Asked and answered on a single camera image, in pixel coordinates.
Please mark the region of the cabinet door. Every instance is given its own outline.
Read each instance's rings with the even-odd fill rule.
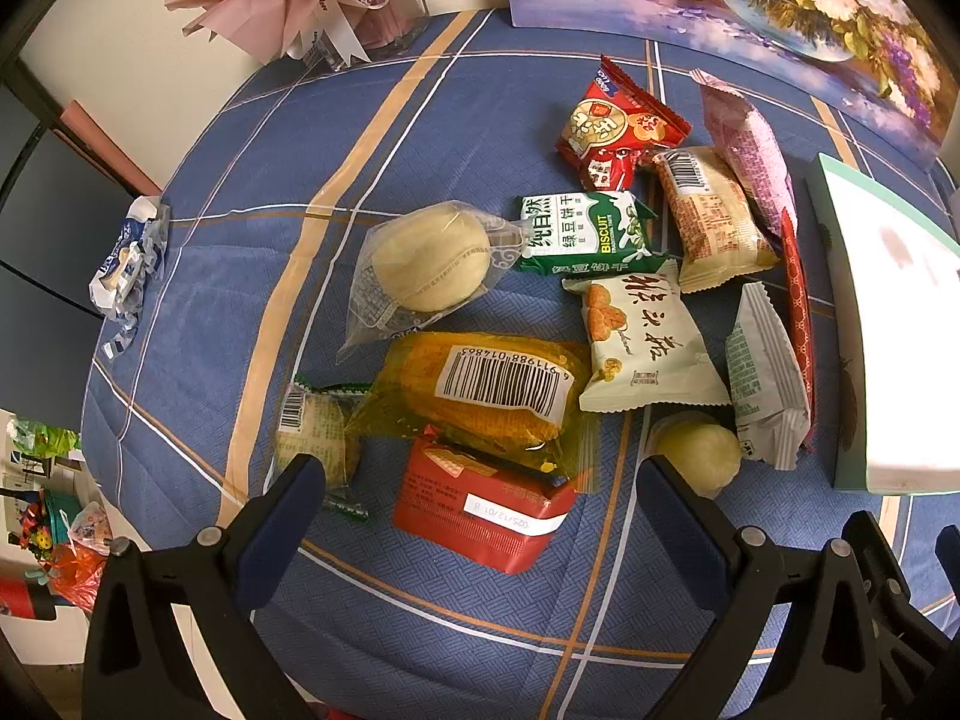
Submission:
[[[20,104],[13,92],[0,86],[0,184],[37,124],[37,117]]]
[[[80,431],[101,324],[0,269],[0,409]]]
[[[90,279],[113,249],[131,200],[47,132],[0,210],[0,260],[93,309]]]

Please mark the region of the metal screw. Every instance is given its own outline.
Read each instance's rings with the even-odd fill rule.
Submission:
[[[755,528],[752,525],[748,525],[740,531],[740,537],[745,544],[750,544],[752,547],[763,546],[763,543],[767,541],[766,533],[763,533],[760,528]]]
[[[117,536],[110,542],[110,555],[123,555],[130,549],[130,540],[126,536]]]
[[[846,543],[843,538],[834,538],[834,540],[830,542],[830,550],[832,550],[837,557],[849,557],[851,552],[850,545]]]
[[[200,533],[197,533],[197,543],[202,547],[212,547],[214,544],[219,544],[220,539],[223,537],[224,532],[216,525],[211,525],[209,528],[203,528]]]

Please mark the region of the pink snack package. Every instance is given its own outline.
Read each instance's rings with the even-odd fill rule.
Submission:
[[[693,71],[690,77],[700,84],[704,124],[713,145],[760,209],[767,229],[782,237],[781,211],[786,209],[796,230],[797,207],[790,173],[767,119],[744,95],[720,79],[702,70]]]

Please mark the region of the red container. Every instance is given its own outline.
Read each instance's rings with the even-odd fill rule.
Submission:
[[[410,451],[394,525],[505,574],[526,571],[573,508],[554,487],[420,437]]]

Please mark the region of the yellow snack package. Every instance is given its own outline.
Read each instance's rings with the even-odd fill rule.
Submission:
[[[414,333],[390,347],[347,432],[412,439],[427,425],[472,447],[592,493],[595,420],[577,403],[589,351],[487,333]]]
[[[681,292],[718,287],[779,262],[733,170],[715,149],[674,148],[657,154],[653,163],[683,239]]]

